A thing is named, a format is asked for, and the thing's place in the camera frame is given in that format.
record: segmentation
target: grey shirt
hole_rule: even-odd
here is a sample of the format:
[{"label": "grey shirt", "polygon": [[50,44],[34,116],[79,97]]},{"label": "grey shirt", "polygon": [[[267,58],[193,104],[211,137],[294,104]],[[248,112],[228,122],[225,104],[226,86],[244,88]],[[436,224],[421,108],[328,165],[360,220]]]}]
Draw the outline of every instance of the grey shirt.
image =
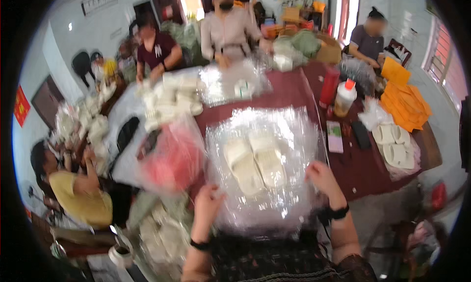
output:
[{"label": "grey shirt", "polygon": [[384,38],[368,35],[363,25],[353,29],[350,44],[357,46],[361,54],[373,60],[377,60],[378,55],[384,52]]},{"label": "grey shirt", "polygon": [[214,53],[220,53],[221,49],[224,55],[232,59],[244,58],[244,52],[249,55],[245,33],[255,40],[262,38],[257,24],[243,8],[232,8],[224,20],[214,12],[206,14],[201,23],[201,52],[204,58],[212,60]]}]

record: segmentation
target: yellow t-shirt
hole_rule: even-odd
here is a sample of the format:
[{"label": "yellow t-shirt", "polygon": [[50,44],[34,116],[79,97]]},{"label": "yellow t-shirt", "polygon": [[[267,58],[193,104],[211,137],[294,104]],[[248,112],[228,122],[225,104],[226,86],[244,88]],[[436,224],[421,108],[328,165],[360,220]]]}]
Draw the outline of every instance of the yellow t-shirt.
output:
[{"label": "yellow t-shirt", "polygon": [[59,171],[49,176],[57,201],[73,219],[92,227],[105,227],[113,220],[111,197],[106,192],[74,194],[76,174]]}]

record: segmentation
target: white container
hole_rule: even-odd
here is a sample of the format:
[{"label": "white container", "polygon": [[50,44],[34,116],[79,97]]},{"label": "white container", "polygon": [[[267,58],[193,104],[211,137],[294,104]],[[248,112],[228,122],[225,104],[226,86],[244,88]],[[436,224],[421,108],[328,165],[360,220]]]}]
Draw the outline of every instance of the white container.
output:
[{"label": "white container", "polygon": [[352,103],[356,99],[355,82],[348,79],[340,83],[335,97],[335,107],[333,113],[338,117],[344,117],[349,113]]}]

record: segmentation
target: black wristband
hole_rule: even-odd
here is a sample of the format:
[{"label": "black wristband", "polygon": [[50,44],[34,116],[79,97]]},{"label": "black wristband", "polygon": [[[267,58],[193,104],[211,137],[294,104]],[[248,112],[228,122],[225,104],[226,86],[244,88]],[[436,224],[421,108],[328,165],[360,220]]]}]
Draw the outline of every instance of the black wristband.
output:
[{"label": "black wristband", "polygon": [[197,250],[207,251],[207,250],[209,250],[211,243],[210,242],[203,242],[203,243],[197,244],[192,239],[190,241],[190,245],[193,246],[194,248],[196,248]]},{"label": "black wristband", "polygon": [[349,205],[347,204],[346,207],[344,208],[341,208],[341,209],[338,209],[338,210],[332,210],[330,211],[330,217],[334,220],[340,220],[340,219],[343,219],[347,213],[349,212],[350,210],[350,207]]}]

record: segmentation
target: red bottle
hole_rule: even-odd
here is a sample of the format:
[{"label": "red bottle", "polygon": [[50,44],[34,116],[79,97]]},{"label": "red bottle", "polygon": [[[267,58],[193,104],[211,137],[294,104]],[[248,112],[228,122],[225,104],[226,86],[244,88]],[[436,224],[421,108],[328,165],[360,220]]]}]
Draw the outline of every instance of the red bottle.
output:
[{"label": "red bottle", "polygon": [[322,85],[321,97],[319,99],[319,106],[327,108],[332,104],[335,97],[335,90],[339,83],[340,72],[334,67],[326,68],[326,76],[324,77],[324,84]]}]

